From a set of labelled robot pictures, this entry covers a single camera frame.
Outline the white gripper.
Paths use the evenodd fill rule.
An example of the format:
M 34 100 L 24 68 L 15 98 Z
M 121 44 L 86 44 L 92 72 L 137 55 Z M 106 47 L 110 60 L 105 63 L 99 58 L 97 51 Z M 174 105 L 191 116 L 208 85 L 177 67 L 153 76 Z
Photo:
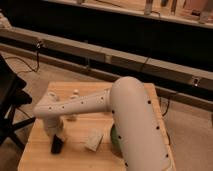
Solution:
M 64 128 L 54 128 L 49 130 L 49 138 L 53 140 L 54 137 L 59 138 L 62 142 L 67 140 L 66 130 Z

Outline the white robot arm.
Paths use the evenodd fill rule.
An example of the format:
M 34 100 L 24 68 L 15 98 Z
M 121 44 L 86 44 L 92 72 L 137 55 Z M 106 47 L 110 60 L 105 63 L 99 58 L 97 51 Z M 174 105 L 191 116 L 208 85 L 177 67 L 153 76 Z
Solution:
M 62 128 L 61 116 L 98 112 L 113 116 L 126 171 L 174 171 L 151 99 L 134 77 L 119 78 L 108 89 L 67 101 L 47 93 L 34 108 L 52 135 Z

